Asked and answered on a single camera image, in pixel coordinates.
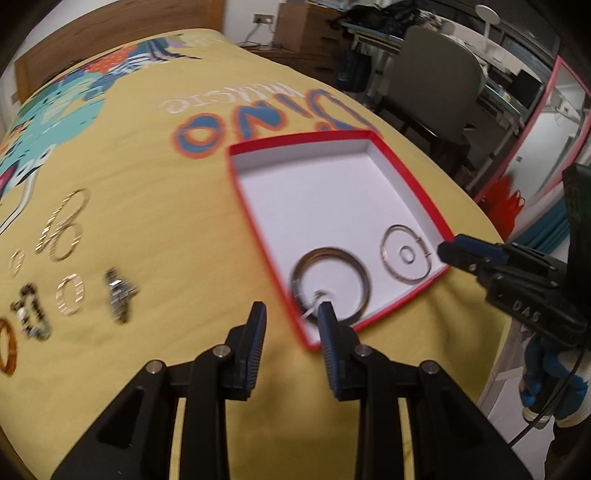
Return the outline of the amber orange bangle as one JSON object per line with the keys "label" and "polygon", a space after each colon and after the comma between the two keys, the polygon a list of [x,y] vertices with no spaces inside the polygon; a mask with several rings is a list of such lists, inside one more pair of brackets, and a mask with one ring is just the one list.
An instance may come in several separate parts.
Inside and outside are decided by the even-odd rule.
{"label": "amber orange bangle", "polygon": [[6,318],[0,319],[1,333],[1,373],[12,377],[16,372],[18,360],[17,337],[11,323]]}

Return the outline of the dark brown bangle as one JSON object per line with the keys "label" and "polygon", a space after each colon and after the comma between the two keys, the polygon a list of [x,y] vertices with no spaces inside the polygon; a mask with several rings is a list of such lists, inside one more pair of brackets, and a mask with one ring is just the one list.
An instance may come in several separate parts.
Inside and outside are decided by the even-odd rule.
{"label": "dark brown bangle", "polygon": [[336,247],[315,248],[297,260],[290,273],[290,292],[301,318],[318,325],[320,305],[332,301],[338,321],[349,327],[360,323],[372,297],[372,281],[363,262]]}

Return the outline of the white desk lamp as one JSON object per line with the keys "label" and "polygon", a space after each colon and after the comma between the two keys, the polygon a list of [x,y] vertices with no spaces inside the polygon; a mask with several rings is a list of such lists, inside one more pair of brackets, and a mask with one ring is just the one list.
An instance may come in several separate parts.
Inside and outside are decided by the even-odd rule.
{"label": "white desk lamp", "polygon": [[486,51],[490,43],[491,27],[500,24],[500,16],[494,9],[485,4],[477,4],[475,6],[475,12],[485,22],[483,51]]}

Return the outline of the grey green chair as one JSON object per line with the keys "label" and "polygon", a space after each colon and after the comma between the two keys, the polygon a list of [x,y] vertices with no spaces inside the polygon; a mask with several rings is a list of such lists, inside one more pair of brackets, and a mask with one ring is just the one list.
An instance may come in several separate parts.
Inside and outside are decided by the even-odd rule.
{"label": "grey green chair", "polygon": [[429,157],[455,177],[470,150],[464,129],[485,84],[484,71],[468,48],[414,26],[405,35],[375,113],[386,111],[401,120],[401,134],[409,129],[420,134],[430,144]]}

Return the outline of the thin gold bangle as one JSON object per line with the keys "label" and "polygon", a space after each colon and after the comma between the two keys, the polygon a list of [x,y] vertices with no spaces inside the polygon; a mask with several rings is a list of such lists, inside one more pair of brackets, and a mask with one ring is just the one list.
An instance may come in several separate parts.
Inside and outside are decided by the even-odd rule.
{"label": "thin gold bangle", "polygon": [[[390,261],[389,251],[388,251],[388,241],[390,237],[394,233],[404,233],[407,234],[414,242],[413,245],[404,244],[398,250],[398,256],[405,265],[413,265],[418,258],[418,251],[421,250],[425,259],[426,263],[426,271],[423,275],[412,278],[405,275],[402,275],[399,271],[394,269],[394,265]],[[429,250],[427,243],[425,240],[418,235],[412,228],[407,225],[403,224],[393,224],[388,227],[385,231],[381,244],[380,244],[380,254],[382,264],[385,267],[386,271],[396,280],[405,283],[407,285],[417,285],[425,280],[428,279],[431,271],[433,269],[433,261],[431,259],[431,251]]]}

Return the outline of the red jewelry box tray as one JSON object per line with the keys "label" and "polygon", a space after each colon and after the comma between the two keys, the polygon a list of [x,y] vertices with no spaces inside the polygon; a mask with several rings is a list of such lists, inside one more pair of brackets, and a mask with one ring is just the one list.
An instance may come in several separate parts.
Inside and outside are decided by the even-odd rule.
{"label": "red jewelry box tray", "polygon": [[[297,260],[315,248],[336,247],[365,264],[372,297],[361,329],[418,297],[446,272],[438,246],[452,231],[426,191],[391,148],[372,131],[351,130],[290,134],[232,145],[228,167],[245,216],[270,267],[301,342],[310,350],[320,344],[318,327],[303,318],[290,292]],[[380,244],[393,224],[420,235],[433,269],[428,279],[407,285],[382,264]],[[426,271],[421,250],[405,265],[399,248],[413,245],[404,233],[388,241],[390,261],[402,275]]]}

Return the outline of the wooden dresser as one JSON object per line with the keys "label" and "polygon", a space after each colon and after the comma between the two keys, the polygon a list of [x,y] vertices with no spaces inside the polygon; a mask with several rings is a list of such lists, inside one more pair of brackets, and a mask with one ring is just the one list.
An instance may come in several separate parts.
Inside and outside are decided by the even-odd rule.
{"label": "wooden dresser", "polygon": [[342,37],[342,31],[329,25],[329,20],[339,15],[338,10],[315,4],[281,3],[270,46],[245,49],[335,86],[351,44]]}

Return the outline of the wooden headboard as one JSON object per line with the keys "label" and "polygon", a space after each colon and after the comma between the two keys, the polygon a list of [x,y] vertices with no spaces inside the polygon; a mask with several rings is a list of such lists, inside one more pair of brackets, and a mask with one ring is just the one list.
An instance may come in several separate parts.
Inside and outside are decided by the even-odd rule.
{"label": "wooden headboard", "polygon": [[81,60],[159,33],[221,31],[223,0],[115,1],[57,29],[15,61],[18,98],[25,101],[48,79]]}

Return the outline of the silver wristwatch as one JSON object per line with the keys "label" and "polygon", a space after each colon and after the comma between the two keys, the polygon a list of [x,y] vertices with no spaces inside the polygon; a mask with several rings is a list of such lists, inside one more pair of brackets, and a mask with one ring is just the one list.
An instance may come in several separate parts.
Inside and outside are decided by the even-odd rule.
{"label": "silver wristwatch", "polygon": [[122,278],[115,268],[108,269],[104,274],[109,291],[109,305],[114,319],[126,323],[129,319],[130,301],[138,293],[138,288]]}

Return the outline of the wall power socket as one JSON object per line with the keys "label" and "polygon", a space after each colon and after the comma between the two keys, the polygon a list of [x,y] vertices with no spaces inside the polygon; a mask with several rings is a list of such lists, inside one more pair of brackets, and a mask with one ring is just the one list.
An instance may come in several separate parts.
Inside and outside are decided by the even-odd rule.
{"label": "wall power socket", "polygon": [[273,14],[255,14],[253,15],[252,22],[256,24],[273,24]]}

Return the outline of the red bag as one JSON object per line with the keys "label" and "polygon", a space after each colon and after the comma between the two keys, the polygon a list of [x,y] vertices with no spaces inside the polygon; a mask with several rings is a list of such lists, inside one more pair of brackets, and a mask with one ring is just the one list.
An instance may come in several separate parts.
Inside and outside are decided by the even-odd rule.
{"label": "red bag", "polygon": [[513,181],[512,174],[500,177],[485,191],[479,201],[479,206],[504,240],[514,230],[517,216],[526,204],[521,191],[512,190]]}

